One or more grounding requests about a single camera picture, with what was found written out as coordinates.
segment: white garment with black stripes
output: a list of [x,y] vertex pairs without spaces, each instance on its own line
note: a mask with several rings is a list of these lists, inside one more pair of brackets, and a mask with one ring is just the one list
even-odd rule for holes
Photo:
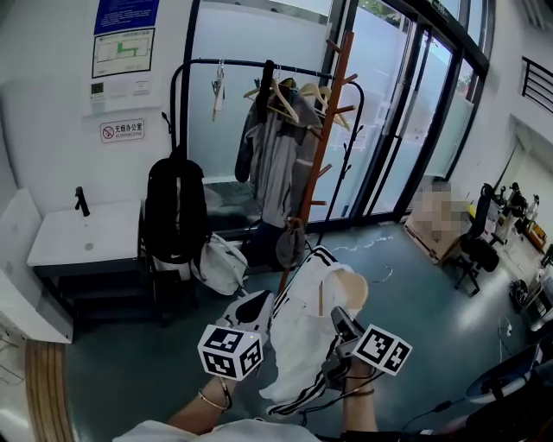
[[[294,414],[325,390],[322,363],[339,341],[330,312],[346,309],[347,296],[336,270],[353,272],[322,247],[314,248],[296,275],[276,297],[270,341],[276,353],[278,378],[259,394],[276,403],[268,414]],[[319,316],[319,286],[323,315]],[[357,312],[348,311],[352,318]]]

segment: sleeve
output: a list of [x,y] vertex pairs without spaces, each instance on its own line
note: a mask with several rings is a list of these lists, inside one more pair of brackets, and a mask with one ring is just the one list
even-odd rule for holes
[[244,130],[240,139],[240,147],[238,149],[238,158],[234,167],[234,176],[236,179],[245,183],[250,177],[251,158],[253,158],[253,138],[257,133],[257,125],[259,124],[256,104],[252,104],[248,117],[245,119]]
[[113,442],[192,442],[197,438],[195,434],[174,426],[146,420],[123,436],[115,438]]

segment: clothing rack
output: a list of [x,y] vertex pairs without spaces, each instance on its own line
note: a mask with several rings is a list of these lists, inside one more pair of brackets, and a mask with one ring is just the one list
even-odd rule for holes
[[[325,116],[325,120],[323,122],[322,131],[319,135],[316,137],[319,139],[319,144],[317,146],[317,150],[315,152],[315,158],[313,161],[313,167],[311,170],[311,174],[309,175],[308,184],[306,185],[306,190],[303,196],[303,202],[302,207],[300,209],[299,218],[302,220],[303,225],[307,225],[308,218],[309,218],[309,212],[310,207],[313,203],[315,203],[313,198],[313,193],[315,191],[315,185],[316,181],[319,178],[321,173],[321,164],[322,160],[324,158],[324,154],[327,149],[328,144],[328,138],[330,137],[330,131],[332,129],[332,125],[334,123],[334,115],[340,114],[342,112],[347,111],[353,111],[355,110],[355,106],[346,106],[344,108],[338,108],[338,102],[340,99],[341,94],[341,88],[345,84],[352,84],[355,85],[360,93],[361,100],[359,102],[359,108],[358,108],[358,114],[355,119],[355,124],[353,126],[353,133],[352,137],[350,139],[350,143],[348,146],[348,149],[346,150],[346,154],[344,157],[344,162],[342,165],[342,169],[340,171],[340,177],[338,179],[337,186],[334,190],[334,195],[332,198],[331,205],[328,210],[328,214],[325,219],[325,223],[329,220],[331,212],[334,208],[334,204],[336,201],[336,198],[338,196],[338,192],[340,190],[341,182],[344,180],[344,177],[347,172],[347,161],[349,160],[349,156],[352,151],[353,142],[355,141],[355,138],[358,131],[359,126],[359,119],[362,111],[362,107],[365,101],[365,97],[363,94],[363,90],[357,85],[354,80],[357,78],[357,74],[351,75],[350,77],[346,78],[346,68],[347,63],[349,61],[349,55],[352,50],[353,45],[353,32],[347,31],[344,34],[344,38],[342,41],[342,47],[338,47],[333,41],[327,40],[327,44],[339,55],[338,64],[336,67],[336,75],[332,75],[330,73],[320,73],[317,71],[309,70],[309,69],[303,69],[295,66],[285,66],[285,65],[277,65],[278,68],[281,71],[286,72],[292,72],[292,73],[303,73],[307,75],[311,75],[314,77],[319,77],[322,79],[331,79],[334,81],[332,93],[330,95],[330,99],[328,100],[328,107],[327,112]],[[178,76],[183,73],[182,75],[182,82],[181,82],[181,112],[180,112],[180,118],[179,118],[179,135],[180,135],[180,142],[181,142],[181,150],[185,155],[188,156],[188,90],[189,90],[189,69],[193,64],[201,64],[201,65],[218,65],[219,63],[224,62],[227,66],[252,66],[252,67],[261,67],[263,68],[265,66],[264,63],[258,62],[258,61],[248,61],[248,60],[221,60],[221,59],[191,59],[186,60],[182,65],[180,65],[175,73],[173,74],[173,77],[171,79],[171,85],[170,85],[170,104],[169,104],[169,111],[170,111],[170,121],[169,121],[169,128],[171,133],[171,149],[173,151],[176,150],[176,124],[175,124],[175,115],[176,115],[176,82],[178,79]],[[322,240],[322,233],[319,238],[319,243]],[[283,272],[283,277],[280,282],[280,287],[278,290],[278,293],[281,293],[284,290],[284,287],[286,285],[286,281],[288,280],[289,276],[289,269],[285,269]]]

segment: floor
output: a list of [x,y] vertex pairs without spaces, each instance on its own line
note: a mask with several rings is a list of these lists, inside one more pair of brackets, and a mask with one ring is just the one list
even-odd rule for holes
[[0,435],[7,442],[33,442],[25,392],[25,341],[2,333],[0,341]]
[[[522,319],[512,310],[507,267],[479,277],[481,292],[454,290],[454,270],[439,268],[399,225],[327,234],[323,244],[369,281],[369,300],[358,316],[363,326],[378,325],[410,343],[414,350],[396,377],[375,382],[381,431],[400,429],[415,414],[445,400],[463,397],[472,381],[499,362],[498,319],[506,315],[513,334],[511,352],[526,345]],[[391,276],[379,282],[392,270]],[[276,290],[280,274],[253,275],[246,290]],[[99,325],[78,334],[67,347],[67,394],[80,442],[103,442],[143,420],[167,420],[207,381],[196,353],[206,324],[214,322],[231,299],[201,290],[200,310],[167,328],[156,324]],[[274,355],[266,352],[259,376],[239,385],[235,406],[225,420],[262,416],[269,403],[256,393],[277,375]],[[315,403],[328,401],[326,393]],[[411,429],[437,428],[476,407],[461,403],[432,414]],[[298,422],[297,417],[289,422]],[[340,404],[309,416],[308,428],[327,436],[340,433]]]

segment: black chair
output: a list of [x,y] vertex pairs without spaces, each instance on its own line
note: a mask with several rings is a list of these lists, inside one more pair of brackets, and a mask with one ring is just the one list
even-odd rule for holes
[[493,272],[499,264],[499,257],[495,249],[486,241],[480,238],[486,228],[487,212],[492,201],[493,189],[489,184],[485,184],[480,191],[480,198],[476,206],[476,214],[473,225],[470,230],[461,235],[460,243],[463,254],[453,260],[453,264],[463,270],[462,277],[455,284],[455,288],[459,288],[461,282],[468,275],[476,288],[473,294],[480,291],[480,286],[476,281],[479,270],[484,268],[487,272]]

